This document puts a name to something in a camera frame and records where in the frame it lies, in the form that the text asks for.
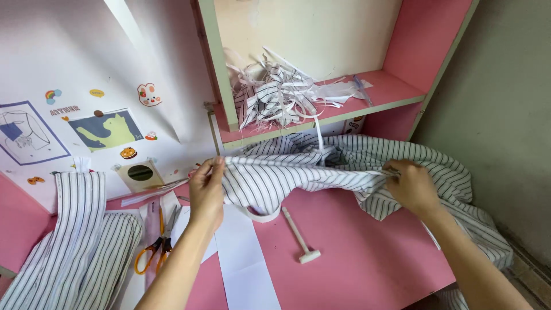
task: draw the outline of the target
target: fabric roll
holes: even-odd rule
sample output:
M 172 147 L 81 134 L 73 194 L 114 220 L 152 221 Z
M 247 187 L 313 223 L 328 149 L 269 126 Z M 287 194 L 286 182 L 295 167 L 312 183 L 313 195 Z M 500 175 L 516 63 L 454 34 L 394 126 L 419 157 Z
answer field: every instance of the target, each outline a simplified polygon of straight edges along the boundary
M 96 305 L 104 306 L 93 308 L 106 309 L 118 293 L 141 225 L 132 215 L 104 215 L 102 172 L 58 173 L 56 184 L 56 228 L 33 248 L 0 309 L 75 309 L 84 293 L 101 295 Z
M 382 221 L 401 208 L 383 186 L 392 174 L 382 166 L 390 159 L 409 159 L 428 169 L 440 202 L 488 259 L 499 269 L 512 264 L 512 249 L 493 220 L 469 204 L 471 174 L 457 160 L 415 143 L 364 135 L 325 137 L 323 144 L 320 151 L 317 136 L 293 133 L 254 143 L 243 156 L 226 157 L 224 202 L 270 215 L 294 188 L 342 188 L 353 191 L 359 207 Z M 454 309 L 463 307 L 459 290 L 443 296 Z

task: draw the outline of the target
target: speech bubble sticker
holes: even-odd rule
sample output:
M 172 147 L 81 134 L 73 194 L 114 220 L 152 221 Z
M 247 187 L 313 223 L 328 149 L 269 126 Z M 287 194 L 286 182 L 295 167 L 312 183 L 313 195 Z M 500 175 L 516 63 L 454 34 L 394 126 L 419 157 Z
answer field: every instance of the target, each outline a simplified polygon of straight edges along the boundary
M 92 90 L 90 90 L 90 95 L 92 95 L 94 97 L 101 98 L 101 97 L 105 96 L 105 93 L 103 92 L 103 90 L 92 89 Z

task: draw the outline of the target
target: cut fabric piece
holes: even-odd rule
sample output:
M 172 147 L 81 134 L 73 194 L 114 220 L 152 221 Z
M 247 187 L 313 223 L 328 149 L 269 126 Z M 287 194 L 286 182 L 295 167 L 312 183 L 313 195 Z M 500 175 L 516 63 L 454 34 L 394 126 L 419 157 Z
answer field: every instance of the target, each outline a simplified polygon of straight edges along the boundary
M 382 221 L 401 207 L 383 187 L 389 172 L 382 166 L 389 159 L 409 159 L 428 169 L 440 202 L 488 259 L 499 269 L 512 264 L 512 249 L 490 216 L 469 205 L 471 174 L 455 159 L 422 145 L 364 135 L 325 137 L 323 144 L 320 151 L 318 137 L 294 133 L 254 143 L 244 156 L 226 157 L 224 202 L 270 215 L 294 188 L 343 188 L 354 192 L 362 210 Z
M 58 173 L 56 228 L 31 251 L 0 309 L 108 309 L 142 227 L 104 215 L 105 174 Z

